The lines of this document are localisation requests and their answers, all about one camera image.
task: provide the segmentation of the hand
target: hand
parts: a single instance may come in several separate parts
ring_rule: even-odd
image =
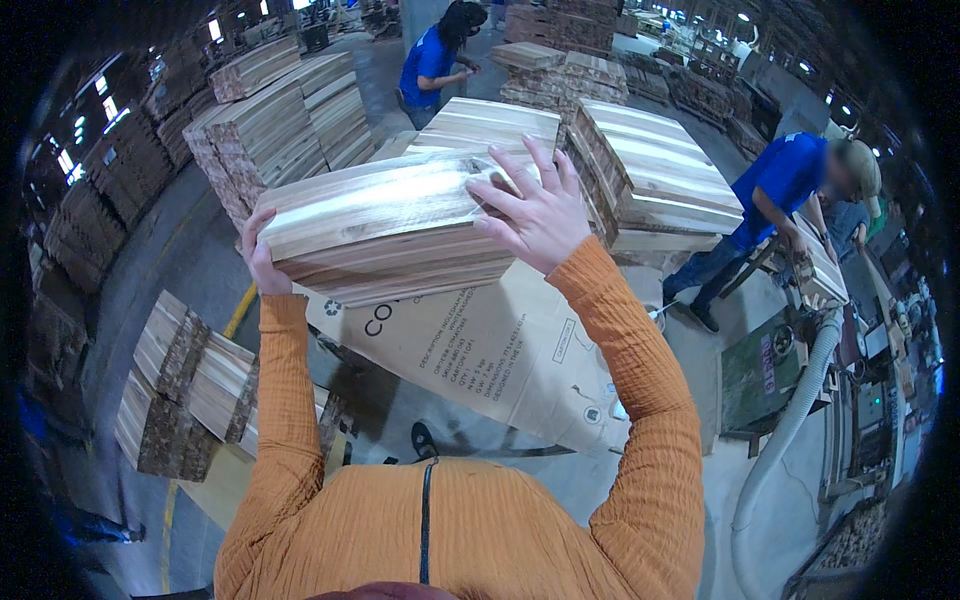
[[[810,247],[807,245],[806,239],[799,229],[792,231],[790,235],[787,236],[787,239],[790,240],[790,250],[793,251],[793,256],[796,260],[802,260],[810,256]]]
[[[294,293],[294,284],[285,273],[274,268],[270,246],[257,242],[260,226],[276,216],[276,208],[258,208],[243,226],[243,259],[262,296],[286,296]]]
[[[473,225],[523,262],[549,275],[587,239],[590,227],[580,197],[580,180],[570,159],[557,151],[558,173],[542,144],[524,135],[523,145],[540,170],[542,184],[502,147],[490,146],[490,156],[503,167],[523,198],[499,190],[488,181],[469,181],[469,192],[513,221],[508,225],[506,221],[485,215],[478,217]]]
[[[833,249],[833,244],[830,243],[830,239],[827,238],[827,241],[824,242],[824,250],[827,251],[827,256],[830,257],[830,260],[833,261],[834,265],[839,265],[840,262],[837,259],[837,251]]]

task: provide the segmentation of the yellow floor line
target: yellow floor line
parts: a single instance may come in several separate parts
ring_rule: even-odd
[[[250,305],[253,304],[254,299],[256,299],[256,283],[251,283],[250,287],[247,288],[247,293],[243,295],[240,303],[237,304],[233,310],[233,316],[230,317],[230,321],[224,329],[225,338],[230,340],[236,335],[237,327],[240,325],[240,322],[243,321],[247,311],[250,310]],[[180,484],[177,483],[177,480],[171,479],[170,486],[167,488],[166,508],[163,511],[163,547],[160,549],[160,586],[164,594],[170,593],[170,532],[174,526],[174,508],[177,504],[177,490],[179,488]]]

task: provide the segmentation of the black zipper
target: black zipper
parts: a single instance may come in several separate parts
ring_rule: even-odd
[[[440,457],[433,457],[433,462],[423,471],[423,500],[420,505],[420,582],[430,585],[430,473],[433,467],[440,462]]]

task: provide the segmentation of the orange sweater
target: orange sweater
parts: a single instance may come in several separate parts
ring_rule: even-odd
[[[462,598],[692,598],[704,550],[699,422],[653,321],[595,238],[547,278],[603,350],[633,423],[610,497],[579,527],[536,479],[441,457],[429,583]],[[264,297],[258,458],[217,556],[217,598],[300,600],[420,578],[428,461],[329,486],[306,367],[306,300]]]

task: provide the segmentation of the white flexible hose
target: white flexible hose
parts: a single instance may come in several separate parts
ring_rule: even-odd
[[[777,428],[774,429],[770,440],[760,451],[754,467],[750,469],[750,474],[747,475],[747,480],[743,483],[743,489],[740,491],[740,497],[736,501],[731,535],[733,573],[736,575],[736,581],[747,600],[762,600],[763,598],[763,592],[754,578],[754,572],[758,569],[758,565],[746,563],[748,556],[756,556],[756,552],[750,552],[747,547],[747,528],[750,526],[750,520],[754,515],[756,500],[763,490],[763,484],[766,483],[767,477],[770,476],[771,471],[783,458],[783,453],[793,442],[793,438],[804,423],[807,413],[810,412],[810,406],[813,405],[813,401],[823,388],[824,377],[827,376],[827,365],[833,354],[833,349],[840,342],[842,326],[842,308],[835,308],[824,317],[817,331],[817,339],[813,343],[809,362],[804,374],[800,377],[800,382],[797,384],[797,390],[790,398],[790,403],[783,412],[780,422],[777,423]]]

